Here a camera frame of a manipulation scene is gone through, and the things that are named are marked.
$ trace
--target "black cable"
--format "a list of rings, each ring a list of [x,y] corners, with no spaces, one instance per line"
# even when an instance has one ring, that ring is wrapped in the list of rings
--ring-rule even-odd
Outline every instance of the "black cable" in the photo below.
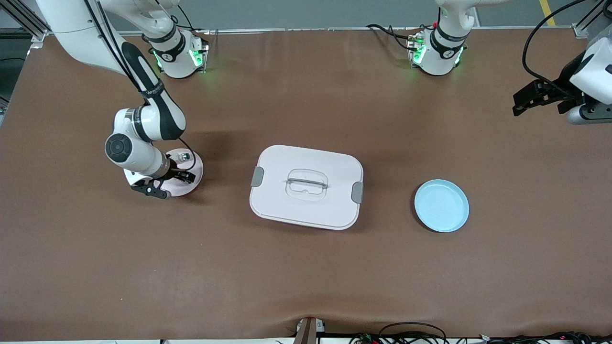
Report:
[[[586,0],[574,0],[572,2],[570,2],[567,5],[561,6],[560,8],[558,8],[557,10],[555,10],[553,13],[549,14],[546,16],[546,18],[544,18],[540,23],[538,23],[538,25],[535,26],[535,28],[533,29],[533,31],[531,31],[531,33],[529,34],[529,37],[527,38],[527,41],[525,41],[525,47],[523,48],[523,68],[525,69],[525,71],[527,71],[527,73],[531,74],[532,76],[548,83],[550,86],[552,86],[553,88],[557,89],[557,91],[561,92],[561,94],[565,95],[566,97],[569,97],[571,99],[575,99],[576,97],[574,95],[569,94],[566,90],[560,88],[559,86],[557,86],[554,82],[550,81],[549,79],[543,77],[542,75],[535,73],[533,70],[531,70],[528,66],[527,66],[527,50],[529,49],[529,43],[531,43],[531,39],[533,38],[533,36],[536,34],[536,32],[544,25],[544,23],[547,22],[547,20],[549,20],[550,18],[552,18],[553,16],[555,16],[556,14],[558,14],[559,12],[562,12],[565,9],[570,8],[571,6],[577,5],[581,2],[585,2]]]
[[[98,2],[98,8],[100,9],[100,12],[102,13],[102,19],[104,20],[104,24],[106,25],[108,33],[111,36],[111,39],[113,40],[113,44],[115,48],[117,49],[117,54],[119,54],[119,57],[121,58],[121,61],[123,62],[123,65],[125,66],[125,69],[124,69],[125,74],[130,79],[130,81],[134,84],[134,86],[140,91],[140,86],[136,82],[136,78],[134,78],[134,75],[132,74],[132,71],[130,70],[129,65],[127,64],[127,61],[125,60],[125,57],[121,53],[121,48],[119,47],[119,44],[117,44],[117,40],[114,38],[113,31],[111,30],[111,25],[108,22],[108,18],[106,17],[106,13],[104,12],[104,9],[102,8],[102,4],[99,2]]]
[[[586,23],[586,25],[584,25],[584,26],[582,27],[582,30],[584,30],[584,29],[588,28],[588,27],[589,27],[589,25],[591,25],[591,23],[592,23],[593,21],[595,21],[595,19],[597,19],[597,17],[599,17],[599,16],[600,16],[602,13],[603,13],[603,10],[599,11],[599,13],[598,13],[598,14],[596,14],[596,15],[595,15],[593,18],[591,18],[591,20],[589,20],[589,22],[588,22],[588,23]]]
[[[418,326],[431,327],[433,329],[436,329],[436,330],[440,331],[440,333],[442,333],[442,337],[443,337],[444,341],[446,343],[448,343],[448,340],[446,339],[446,332],[444,332],[440,327],[437,327],[435,325],[426,324],[426,323],[419,323],[417,321],[405,321],[405,322],[402,322],[402,323],[394,323],[394,324],[389,324],[387,326],[384,326],[380,331],[378,331],[378,337],[380,337],[383,334],[384,330],[386,330],[388,328],[391,328],[391,327],[395,327],[395,326],[401,326],[401,325],[418,325]]]
[[[606,0],[603,3],[603,16],[612,20],[612,11],[610,10],[610,6],[612,6],[612,0]]]
[[[377,28],[377,29],[380,29],[382,32],[386,33],[387,35],[393,36],[393,33],[391,33],[386,28],[384,28],[384,27],[382,27],[382,26],[380,26],[378,24],[370,24],[370,25],[366,26],[366,28],[370,28],[370,29],[371,28]],[[398,38],[401,38],[401,39],[408,39],[408,36],[403,36],[403,35],[398,35],[398,34],[395,34],[395,36],[397,36]]]
[[[407,45],[403,45],[400,40],[398,39],[397,35],[395,34],[395,31],[393,31],[393,27],[391,25],[389,25],[389,30],[391,31],[391,34],[393,34],[393,37],[395,38],[395,41],[400,45],[400,47],[409,50],[409,51],[417,51],[417,48],[413,48],[413,47],[409,47]]]
[[[123,70],[125,75],[127,75],[127,77],[130,79],[130,81],[132,81],[132,83],[134,83],[134,81],[130,78],[130,74],[128,73],[128,70],[125,69],[125,66],[123,64],[121,64],[121,60],[119,59],[119,57],[117,57],[117,54],[115,53],[115,50],[113,49],[113,46],[111,46],[110,42],[108,41],[108,37],[104,34],[104,30],[102,30],[102,25],[100,25],[100,22],[98,21],[98,18],[96,17],[96,15],[94,13],[94,9],[91,8],[91,5],[89,4],[88,0],[83,0],[83,1],[85,2],[85,5],[87,5],[87,9],[89,11],[89,15],[94,20],[95,26],[98,29],[98,32],[100,33],[100,36],[102,36],[102,39],[106,43],[106,47],[111,51],[111,54],[115,58],[115,61],[117,62],[117,64],[119,64],[119,66],[121,67],[121,69]]]
[[[382,32],[386,33],[387,35],[392,35],[395,38],[395,41],[400,45],[400,47],[406,49],[406,50],[410,50],[410,51],[416,51],[416,48],[413,47],[408,47],[406,45],[403,45],[400,42],[400,38],[401,39],[409,39],[408,36],[404,36],[404,35],[398,35],[395,33],[395,31],[393,30],[393,26],[389,25],[389,29],[385,29],[384,27],[378,25],[378,24],[370,24],[368,26],[366,26],[367,28],[378,28],[380,30],[382,30]]]
[[[193,28],[193,25],[191,24],[191,20],[189,20],[189,17],[187,16],[187,14],[185,13],[185,11],[183,11],[183,8],[181,7],[181,5],[178,5],[179,10],[181,11],[181,13],[183,13],[183,17],[185,17],[185,19],[187,20],[187,23],[189,24],[189,28],[191,30],[195,30]]]
[[[180,138],[180,137],[179,137],[179,140],[180,140],[181,142],[183,142],[183,144],[185,145],[185,147],[187,147],[187,149],[189,149],[189,151],[192,153],[192,157],[193,157],[193,164],[192,164],[192,166],[191,166],[190,168],[187,168],[187,169],[185,170],[185,172],[187,172],[187,171],[189,171],[189,170],[191,170],[192,168],[194,168],[194,167],[195,167],[195,163],[196,163],[196,156],[195,156],[195,153],[193,152],[193,149],[191,149],[191,147],[190,147],[190,146],[187,144],[187,142],[185,142],[185,140],[183,140],[183,139],[182,139],[182,138]]]
[[[24,59],[24,58],[5,58],[5,59],[0,59],[0,61],[8,61],[8,60],[22,60],[22,61],[25,61],[26,59]]]
[[[584,20],[586,20],[586,19],[587,19],[587,17],[588,17],[588,16],[590,16],[590,15],[591,15],[591,13],[593,13],[593,11],[595,11],[595,9],[597,9],[599,6],[601,6],[601,5],[602,5],[602,3],[603,3],[604,1],[606,1],[606,0],[600,0],[600,1],[599,1],[599,2],[598,2],[596,5],[595,5],[595,6],[593,6],[593,8],[592,8],[592,9],[589,11],[589,13],[587,13],[587,14],[586,14],[586,15],[585,15],[585,16],[584,16],[584,17],[583,17],[583,18],[582,18],[582,19],[581,19],[581,20],[578,22],[578,24],[576,24],[576,27],[579,27],[579,26],[580,26],[580,24],[582,24],[582,22],[583,22]]]

